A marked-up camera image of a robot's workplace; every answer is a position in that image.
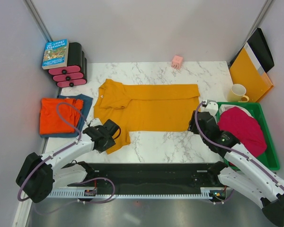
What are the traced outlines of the mustard yellow t shirt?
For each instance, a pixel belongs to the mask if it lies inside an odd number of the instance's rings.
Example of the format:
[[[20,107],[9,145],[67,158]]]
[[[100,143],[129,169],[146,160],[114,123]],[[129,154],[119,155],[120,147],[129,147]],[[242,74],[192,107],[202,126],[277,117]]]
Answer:
[[[111,154],[131,143],[133,131],[182,132],[199,105],[197,84],[124,85],[107,79],[98,89],[94,117],[121,128]]]

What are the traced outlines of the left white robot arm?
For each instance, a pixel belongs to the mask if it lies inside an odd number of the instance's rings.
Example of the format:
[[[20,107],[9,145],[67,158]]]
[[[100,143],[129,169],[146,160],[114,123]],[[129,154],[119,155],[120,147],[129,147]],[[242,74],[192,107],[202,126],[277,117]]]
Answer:
[[[72,142],[47,154],[29,154],[16,178],[20,192],[19,201],[30,199],[34,203],[43,201],[52,190],[73,183],[89,186],[94,182],[94,174],[80,164],[68,167],[71,161],[93,150],[102,153],[113,147],[121,135],[121,128],[112,120],[105,123],[96,118]]]

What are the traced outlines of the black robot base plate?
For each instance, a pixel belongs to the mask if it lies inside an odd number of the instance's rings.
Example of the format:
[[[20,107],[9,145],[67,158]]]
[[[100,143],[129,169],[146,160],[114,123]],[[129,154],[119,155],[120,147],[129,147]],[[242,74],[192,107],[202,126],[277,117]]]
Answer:
[[[111,194],[184,194],[199,193],[201,188],[221,190],[228,188],[213,175],[213,163],[85,163],[88,174],[83,184],[68,186],[95,186],[100,192]]]

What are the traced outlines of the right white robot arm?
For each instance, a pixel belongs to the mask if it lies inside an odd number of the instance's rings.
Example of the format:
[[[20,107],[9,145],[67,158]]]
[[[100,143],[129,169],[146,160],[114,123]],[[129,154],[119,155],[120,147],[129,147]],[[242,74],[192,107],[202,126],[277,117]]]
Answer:
[[[193,111],[188,130],[200,135],[212,152],[244,173],[239,176],[219,161],[207,174],[208,183],[231,187],[258,205],[271,223],[284,227],[284,179],[256,159],[233,134],[221,131],[209,112]]]

